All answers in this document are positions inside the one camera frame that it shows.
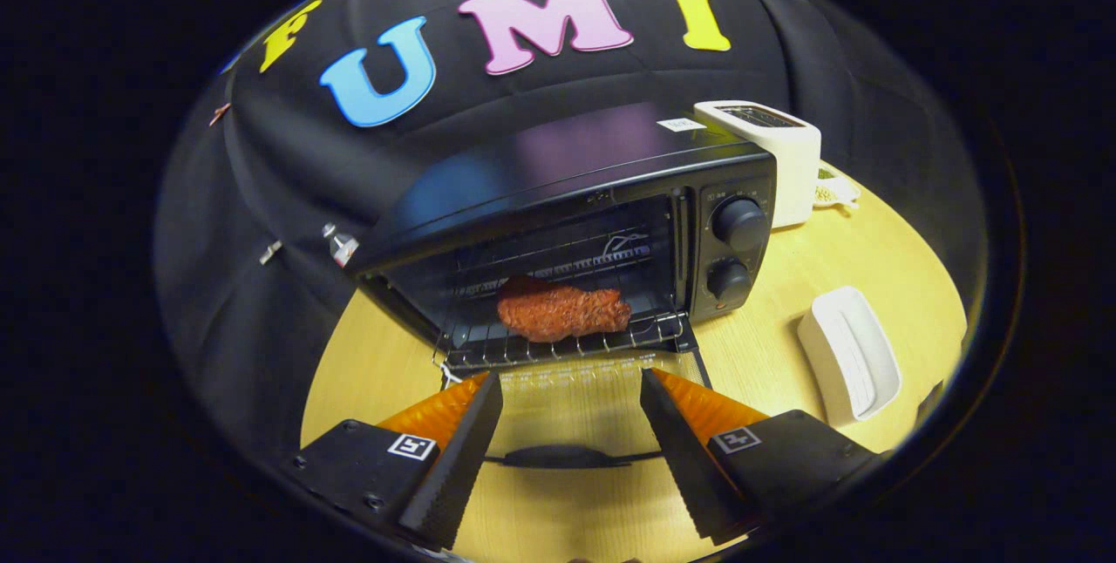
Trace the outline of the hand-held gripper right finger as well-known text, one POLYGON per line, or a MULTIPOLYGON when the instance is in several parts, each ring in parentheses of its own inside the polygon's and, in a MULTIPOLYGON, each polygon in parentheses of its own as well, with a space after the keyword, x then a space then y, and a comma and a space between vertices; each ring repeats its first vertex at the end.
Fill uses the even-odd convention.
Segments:
POLYGON ((881 466, 881 455, 802 410, 764 413, 661 369, 639 404, 701 538, 716 546, 804 519, 881 466))

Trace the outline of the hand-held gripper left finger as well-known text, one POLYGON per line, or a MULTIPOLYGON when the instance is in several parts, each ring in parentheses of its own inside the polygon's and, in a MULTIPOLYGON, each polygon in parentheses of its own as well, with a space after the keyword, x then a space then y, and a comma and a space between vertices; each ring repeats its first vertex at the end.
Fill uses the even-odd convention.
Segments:
POLYGON ((450 550, 502 407, 485 372, 379 424, 343 420, 292 455, 292 483, 371 529, 450 550))

